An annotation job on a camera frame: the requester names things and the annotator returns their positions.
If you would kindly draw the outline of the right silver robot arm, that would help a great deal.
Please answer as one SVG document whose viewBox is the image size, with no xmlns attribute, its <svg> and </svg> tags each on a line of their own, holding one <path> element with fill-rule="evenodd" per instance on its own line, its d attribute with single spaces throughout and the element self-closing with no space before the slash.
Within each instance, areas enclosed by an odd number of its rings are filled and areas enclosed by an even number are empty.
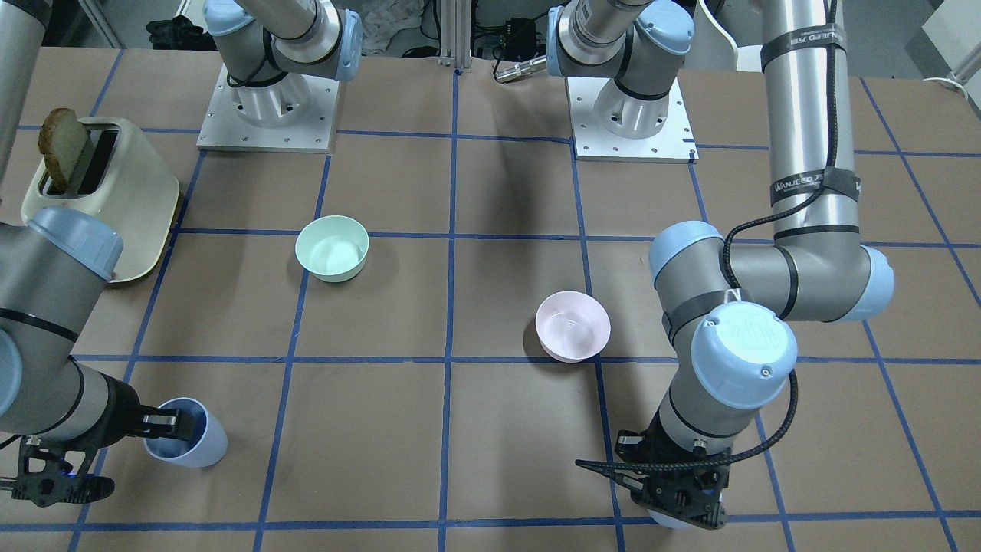
<svg viewBox="0 0 981 552">
<path fill-rule="evenodd" d="M 360 15 L 330 1 L 208 1 L 205 18 L 242 87 L 357 73 Z M 144 406 L 130 385 L 71 357 L 123 249 L 118 231 L 67 207 L 2 225 L 4 433 L 84 453 L 126 436 L 192 437 L 191 416 Z"/>
</svg>

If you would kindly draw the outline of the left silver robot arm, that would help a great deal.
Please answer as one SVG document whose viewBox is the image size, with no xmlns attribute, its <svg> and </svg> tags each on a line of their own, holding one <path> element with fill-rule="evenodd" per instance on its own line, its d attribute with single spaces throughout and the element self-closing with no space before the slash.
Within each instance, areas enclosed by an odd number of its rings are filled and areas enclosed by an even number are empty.
<svg viewBox="0 0 981 552">
<path fill-rule="evenodd" d="M 886 255 L 861 243 L 848 39 L 838 1 L 760 1 L 770 216 L 722 235 L 686 221 L 649 248 L 678 370 L 647 430 L 624 431 L 607 478 L 696 472 L 763 454 L 798 408 L 789 323 L 866 320 L 894 293 Z"/>
</svg>

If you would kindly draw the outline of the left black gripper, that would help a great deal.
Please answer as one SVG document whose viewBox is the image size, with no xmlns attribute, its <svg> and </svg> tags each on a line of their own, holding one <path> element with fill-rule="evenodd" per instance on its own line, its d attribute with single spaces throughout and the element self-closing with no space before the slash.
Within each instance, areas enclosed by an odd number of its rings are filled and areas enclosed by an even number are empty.
<svg viewBox="0 0 981 552">
<path fill-rule="evenodd" d="M 644 465 L 683 465 L 679 469 L 640 469 L 641 474 L 655 476 L 674 476 L 682 472 L 696 472 L 698 469 L 712 469 L 721 466 L 723 458 L 732 453 L 732 445 L 722 448 L 718 453 L 696 453 L 678 445 L 667 433 L 661 413 L 655 413 L 651 424 L 644 432 L 641 444 L 641 464 Z"/>
</svg>

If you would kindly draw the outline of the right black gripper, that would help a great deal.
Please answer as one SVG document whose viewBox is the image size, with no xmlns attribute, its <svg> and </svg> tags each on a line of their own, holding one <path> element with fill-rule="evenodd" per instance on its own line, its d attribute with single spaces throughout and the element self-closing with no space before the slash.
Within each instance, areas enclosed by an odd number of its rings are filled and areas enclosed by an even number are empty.
<svg viewBox="0 0 981 552">
<path fill-rule="evenodd" d="M 132 436 L 192 440 L 192 414 L 181 409 L 143 408 L 136 390 L 112 376 L 96 373 L 107 391 L 91 429 L 73 439 L 73 450 L 94 453 Z"/>
</svg>

